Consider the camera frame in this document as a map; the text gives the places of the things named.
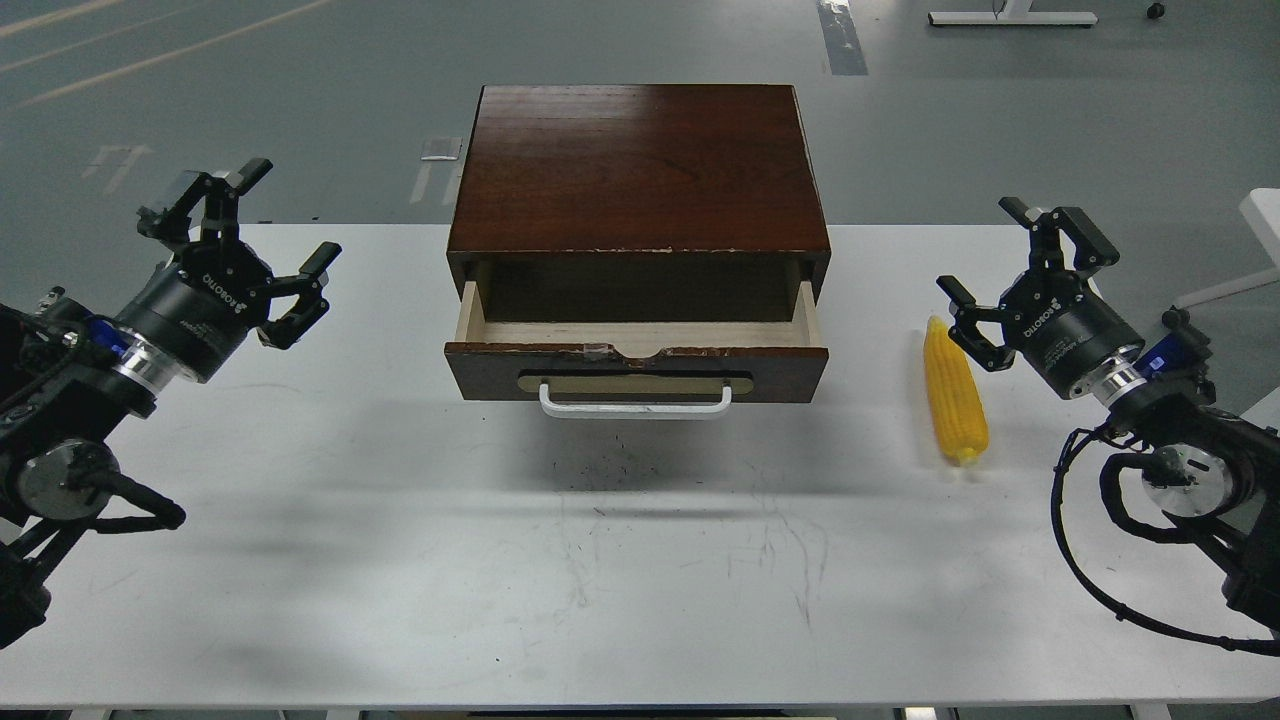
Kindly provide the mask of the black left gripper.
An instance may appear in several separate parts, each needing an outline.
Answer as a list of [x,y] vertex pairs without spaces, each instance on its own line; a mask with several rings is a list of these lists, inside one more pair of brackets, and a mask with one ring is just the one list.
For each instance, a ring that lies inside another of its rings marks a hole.
[[[339,243],[321,242],[296,274],[276,278],[251,247],[234,247],[241,197],[273,168],[269,159],[252,158],[228,176],[184,170],[151,208],[137,210],[138,234],[173,259],[156,268],[116,323],[174,357],[193,382],[207,382],[251,329],[257,327],[265,347],[288,350],[330,307],[323,288]],[[266,320],[270,301],[289,296],[297,302]]]

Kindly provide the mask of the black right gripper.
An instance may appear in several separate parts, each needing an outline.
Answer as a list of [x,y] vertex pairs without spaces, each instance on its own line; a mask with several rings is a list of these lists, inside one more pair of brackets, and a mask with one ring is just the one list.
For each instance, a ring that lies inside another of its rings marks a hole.
[[[1105,360],[1133,360],[1146,345],[1094,292],[1092,277],[1115,265],[1120,252],[1082,208],[1042,210],[1014,196],[998,206],[1028,231],[1028,269],[1002,293],[1001,306],[980,306],[957,278],[938,275],[951,302],[948,337],[986,372],[1007,370],[1016,351],[1060,398],[1075,398]],[[1000,325],[1006,345],[993,345],[979,331],[982,322]]]

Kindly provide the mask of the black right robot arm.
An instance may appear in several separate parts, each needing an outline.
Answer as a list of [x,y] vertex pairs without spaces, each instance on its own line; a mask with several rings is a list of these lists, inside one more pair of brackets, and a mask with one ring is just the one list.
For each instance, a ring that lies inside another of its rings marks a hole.
[[952,275],[938,278],[954,325],[950,337],[987,372],[1024,357],[1065,400],[1091,396],[1107,410],[1096,428],[1065,439],[1053,466],[1050,516],[1055,542],[1082,588],[1119,621],[1220,650],[1277,655],[1277,637],[1238,639],[1189,632],[1102,591],[1076,562],[1062,521],[1065,480],[1089,445],[1114,448],[1100,469],[1100,497],[1115,527],[1156,544],[1189,544],[1225,575],[1226,606],[1277,632],[1277,432],[1216,407],[1207,377],[1208,338],[1188,314],[1169,310],[1165,340],[1139,334],[1091,281],[1119,251],[1080,208],[1000,208],[1029,237],[1027,269],[993,306],[982,306]]

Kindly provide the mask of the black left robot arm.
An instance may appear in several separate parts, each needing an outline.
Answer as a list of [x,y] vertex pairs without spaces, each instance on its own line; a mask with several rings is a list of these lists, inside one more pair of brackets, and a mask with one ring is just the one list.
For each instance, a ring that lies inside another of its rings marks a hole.
[[275,275],[241,238],[238,206],[270,172],[266,158],[214,176],[183,172],[137,231],[169,250],[115,315],[90,311],[52,287],[38,307],[3,307],[3,644],[44,624],[45,583],[87,533],[174,530],[177,502],[129,478],[108,447],[128,416],[147,418],[175,378],[209,380],[256,333],[293,346],[329,310],[320,243],[293,275]]

